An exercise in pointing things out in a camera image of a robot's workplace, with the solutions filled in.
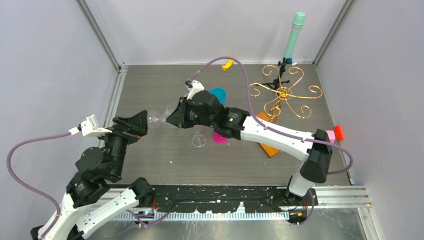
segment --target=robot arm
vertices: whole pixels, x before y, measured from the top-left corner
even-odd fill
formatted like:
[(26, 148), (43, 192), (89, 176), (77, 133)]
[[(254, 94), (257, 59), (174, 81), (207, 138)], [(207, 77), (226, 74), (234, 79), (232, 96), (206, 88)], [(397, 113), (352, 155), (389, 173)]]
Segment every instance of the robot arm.
[(129, 118), (115, 117), (115, 124), (108, 129), (100, 127), (94, 115), (90, 115), (71, 129), (73, 135), (82, 132), (83, 136), (98, 137), (104, 141), (104, 147), (89, 147), (82, 153), (75, 163), (78, 172), (66, 187), (57, 222), (44, 235), (57, 217), (55, 212), (47, 224), (31, 230), (32, 239), (84, 240), (123, 210), (152, 200), (152, 188), (144, 178), (139, 178), (120, 196), (85, 214), (110, 189), (106, 180), (112, 183), (121, 180), (127, 145), (147, 134), (147, 114), (144, 110)]
[(332, 148), (305, 141), (317, 139), (329, 142), (324, 130), (318, 129), (315, 133), (296, 131), (261, 120), (267, 127), (302, 137), (304, 140), (283, 136), (259, 125), (248, 111), (224, 107), (216, 96), (204, 90), (200, 82), (186, 81), (185, 86), (190, 91), (188, 96), (180, 97), (177, 108), (166, 122), (183, 129), (192, 128), (194, 125), (211, 127), (225, 138), (263, 143), (296, 157), (303, 165), (291, 177), (286, 192), (288, 200), (293, 204), (300, 202), (314, 183), (325, 183), (333, 154)]

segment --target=blue cup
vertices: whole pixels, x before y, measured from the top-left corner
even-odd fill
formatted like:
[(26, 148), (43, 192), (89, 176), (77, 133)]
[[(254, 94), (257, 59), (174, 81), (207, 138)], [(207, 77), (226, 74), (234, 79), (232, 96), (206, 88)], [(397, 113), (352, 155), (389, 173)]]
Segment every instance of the blue cup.
[(212, 88), (209, 91), (210, 94), (215, 95), (216, 98), (218, 99), (218, 101), (225, 106), (226, 102), (227, 102), (227, 92), (220, 87), (215, 87)]

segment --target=gray wall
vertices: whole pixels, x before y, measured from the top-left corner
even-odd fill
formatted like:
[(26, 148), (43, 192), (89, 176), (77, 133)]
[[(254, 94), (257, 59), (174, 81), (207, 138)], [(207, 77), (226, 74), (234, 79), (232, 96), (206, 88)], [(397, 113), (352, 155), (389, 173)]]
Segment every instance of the gray wall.
[[(74, 0), (0, 4), (0, 239), (26, 240), (54, 206), (9, 176), (9, 150), (65, 133), (88, 114), (103, 120), (116, 73)], [(12, 167), (60, 201), (75, 161), (96, 142), (76, 135), (32, 143), (15, 152)]]
[(128, 65), (198, 64), (219, 56), (276, 63), (296, 12), (306, 13), (293, 51), (312, 62), (344, 0), (88, 0)]
[(356, 1), (318, 71), (382, 239), (423, 239), (424, 2)]

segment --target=gray table surface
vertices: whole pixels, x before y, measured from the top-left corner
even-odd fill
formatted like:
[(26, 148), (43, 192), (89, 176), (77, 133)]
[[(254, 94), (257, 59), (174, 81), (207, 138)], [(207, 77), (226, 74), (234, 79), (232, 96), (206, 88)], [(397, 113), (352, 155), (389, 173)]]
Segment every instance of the gray table surface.
[[(272, 82), (271, 76), (262, 74), (264, 65), (247, 65), (250, 82)], [(188, 91), (184, 81), (193, 76), (201, 65), (138, 65), (130, 66), (125, 77), (117, 116), (129, 117), (141, 110), (165, 112), (170, 103), (177, 103), (179, 97)], [(304, 70), (304, 78), (292, 90), (298, 96), (311, 96), (308, 87), (320, 86), (314, 65), (298, 65)], [(298, 79), (298, 75), (286, 72), (283, 80)], [(206, 69), (197, 80), (206, 90), (220, 87), (227, 92), (226, 106), (248, 110), (246, 83), (240, 67), (234, 65), (222, 71), (219, 65)], [(255, 113), (263, 111), (264, 103), (275, 95), (266, 90), (252, 98)], [(324, 96), (319, 99), (290, 99), (289, 103), (298, 113), (301, 106), (312, 109), (311, 117), (301, 119), (295, 116), (285, 103), (279, 125), (299, 131), (315, 132), (317, 128), (332, 130), (333, 123)], [(212, 140), (212, 130), (205, 128), (206, 144), (196, 148), (192, 144), (193, 128), (149, 128), (148, 134), (137, 143), (129, 145), (122, 172), (121, 184), (129, 184), (138, 177), (144, 177), (150, 184), (197, 184), (197, 185), (286, 185), (301, 163), (291, 155), (280, 152), (268, 158), (261, 147), (250, 141), (229, 139), (219, 145)], [(330, 171), (344, 168), (342, 156), (334, 151)], [(346, 174), (329, 175), (324, 185), (348, 185)]]

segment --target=green cylinder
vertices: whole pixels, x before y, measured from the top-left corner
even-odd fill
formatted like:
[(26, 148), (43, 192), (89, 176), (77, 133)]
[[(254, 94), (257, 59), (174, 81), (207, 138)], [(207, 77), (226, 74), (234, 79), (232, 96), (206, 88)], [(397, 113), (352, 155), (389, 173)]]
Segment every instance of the green cylinder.
[(293, 49), (295, 48), (296, 40), (298, 39), (298, 35), (300, 30), (302, 29), (302, 26), (305, 23), (305, 16), (306, 14), (304, 12), (297, 12), (294, 16), (293, 23), (291, 24), (291, 33), (288, 37), (287, 46), (285, 47), (284, 52), (284, 58), (289, 59), (292, 57)]

